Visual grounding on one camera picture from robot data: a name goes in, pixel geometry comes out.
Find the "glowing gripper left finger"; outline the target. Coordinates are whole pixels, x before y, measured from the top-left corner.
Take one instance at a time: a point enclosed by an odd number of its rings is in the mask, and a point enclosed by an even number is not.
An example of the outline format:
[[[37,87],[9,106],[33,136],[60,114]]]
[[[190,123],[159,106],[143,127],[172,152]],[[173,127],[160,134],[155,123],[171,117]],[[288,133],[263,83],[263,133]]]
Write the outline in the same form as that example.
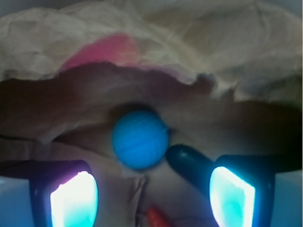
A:
[[[83,160],[0,164],[2,227],[92,227],[98,185]]]

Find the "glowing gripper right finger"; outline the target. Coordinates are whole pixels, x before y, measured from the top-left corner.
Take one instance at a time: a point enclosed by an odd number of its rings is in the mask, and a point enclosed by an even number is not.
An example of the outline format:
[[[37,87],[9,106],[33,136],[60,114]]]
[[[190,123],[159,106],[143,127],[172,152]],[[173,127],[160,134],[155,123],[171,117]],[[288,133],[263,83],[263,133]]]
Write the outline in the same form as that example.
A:
[[[224,155],[210,177],[210,203],[220,227],[301,227],[302,158]]]

